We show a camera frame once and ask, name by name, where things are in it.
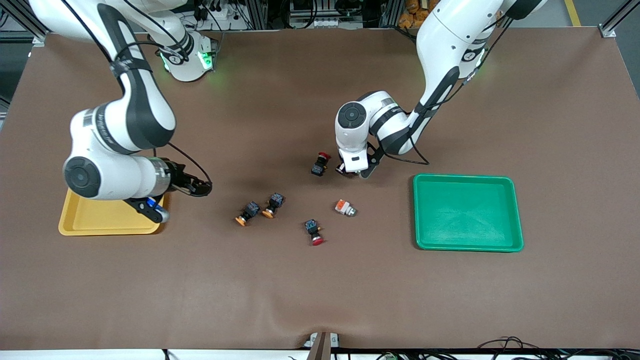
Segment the yellow push button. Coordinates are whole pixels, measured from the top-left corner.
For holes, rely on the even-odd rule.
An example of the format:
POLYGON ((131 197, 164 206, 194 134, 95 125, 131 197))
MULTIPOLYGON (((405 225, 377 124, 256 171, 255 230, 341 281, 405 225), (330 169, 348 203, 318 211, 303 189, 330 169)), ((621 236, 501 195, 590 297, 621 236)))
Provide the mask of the yellow push button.
POLYGON ((267 201, 267 206, 262 210, 262 215, 268 219, 273 219, 279 208, 282 207, 285 197, 280 193, 274 193, 267 201))
POLYGON ((244 207, 240 215, 235 217, 235 221, 242 227, 248 225, 249 221, 261 212, 261 207, 256 202, 249 202, 244 207))

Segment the red push button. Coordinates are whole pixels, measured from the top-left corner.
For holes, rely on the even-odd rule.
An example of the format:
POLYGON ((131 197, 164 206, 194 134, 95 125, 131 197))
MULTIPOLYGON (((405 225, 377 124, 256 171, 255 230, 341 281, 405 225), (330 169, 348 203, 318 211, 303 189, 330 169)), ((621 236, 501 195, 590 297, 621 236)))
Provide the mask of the red push button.
POLYGON ((311 237, 312 246, 319 246, 320 244, 325 242, 324 238, 320 234, 320 230, 322 228, 320 228, 318 222, 315 219, 307 220, 304 223, 304 228, 311 237))
POLYGON ((311 174, 314 176, 322 177, 328 168, 331 155, 326 152, 318 152, 318 157, 311 167, 311 174))

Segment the yellow plastic tray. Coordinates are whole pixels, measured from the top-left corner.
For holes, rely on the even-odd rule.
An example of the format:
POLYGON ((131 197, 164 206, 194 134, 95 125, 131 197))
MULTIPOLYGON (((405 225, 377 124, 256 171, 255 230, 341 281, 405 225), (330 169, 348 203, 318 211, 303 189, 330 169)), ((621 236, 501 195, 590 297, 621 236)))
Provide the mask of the yellow plastic tray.
POLYGON ((150 235, 161 231, 155 223, 121 200, 102 201, 66 192, 58 231, 64 236, 150 235))

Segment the brown table cover mat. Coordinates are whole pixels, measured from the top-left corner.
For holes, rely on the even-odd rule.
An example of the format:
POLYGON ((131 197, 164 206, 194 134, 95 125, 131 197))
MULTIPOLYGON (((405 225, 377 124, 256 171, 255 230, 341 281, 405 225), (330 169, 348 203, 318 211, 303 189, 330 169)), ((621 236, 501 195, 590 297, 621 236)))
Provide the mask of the brown table cover mat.
POLYGON ((295 348, 318 331, 344 347, 640 349, 640 100, 597 28, 507 30, 420 137, 430 166, 384 158, 367 180, 335 173, 334 119, 369 91, 416 104, 422 69, 394 30, 227 34, 192 83, 145 52, 172 142, 214 189, 173 193, 158 234, 61 235, 70 119, 121 91, 95 45, 50 35, 0 131, 0 350, 295 348), (511 178, 523 250, 418 249, 419 173, 511 178))

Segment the green plastic tray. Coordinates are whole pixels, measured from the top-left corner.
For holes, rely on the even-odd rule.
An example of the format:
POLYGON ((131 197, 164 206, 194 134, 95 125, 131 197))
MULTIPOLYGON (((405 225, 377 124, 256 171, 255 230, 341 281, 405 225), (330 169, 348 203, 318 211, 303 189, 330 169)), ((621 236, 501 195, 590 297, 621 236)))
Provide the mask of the green plastic tray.
POLYGON ((509 177, 416 174, 413 210, 419 249, 518 253, 524 248, 515 184, 509 177))

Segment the orange packaged goods pile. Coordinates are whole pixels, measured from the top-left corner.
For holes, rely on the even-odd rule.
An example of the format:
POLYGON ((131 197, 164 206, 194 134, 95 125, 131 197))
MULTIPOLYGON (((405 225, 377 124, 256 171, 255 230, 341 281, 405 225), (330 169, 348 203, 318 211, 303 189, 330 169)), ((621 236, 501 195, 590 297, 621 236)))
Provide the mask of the orange packaged goods pile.
POLYGON ((420 28, 441 0, 403 0, 397 26, 404 29, 420 28))

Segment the grey table edge clamp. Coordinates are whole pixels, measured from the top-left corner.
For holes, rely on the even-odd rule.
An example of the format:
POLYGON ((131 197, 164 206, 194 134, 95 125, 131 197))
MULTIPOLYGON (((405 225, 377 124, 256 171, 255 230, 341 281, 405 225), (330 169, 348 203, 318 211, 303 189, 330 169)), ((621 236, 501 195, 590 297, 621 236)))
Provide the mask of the grey table edge clamp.
POLYGON ((302 347, 309 350, 306 360, 337 360, 333 350, 340 347, 339 334, 333 332, 311 333, 302 347))

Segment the aluminium frame profile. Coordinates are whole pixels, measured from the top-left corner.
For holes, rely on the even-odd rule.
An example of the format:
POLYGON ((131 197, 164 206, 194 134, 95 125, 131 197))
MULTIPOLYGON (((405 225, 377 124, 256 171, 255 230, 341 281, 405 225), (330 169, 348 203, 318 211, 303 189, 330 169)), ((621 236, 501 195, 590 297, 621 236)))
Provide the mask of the aluminium frame profile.
POLYGON ((640 6, 640 0, 623 0, 623 2, 615 9, 608 18, 599 23, 599 34, 602 38, 615 38, 617 35, 615 30, 621 23, 640 6))
POLYGON ((28 0, 0 0, 0 44, 42 47, 50 30, 35 16, 28 0))

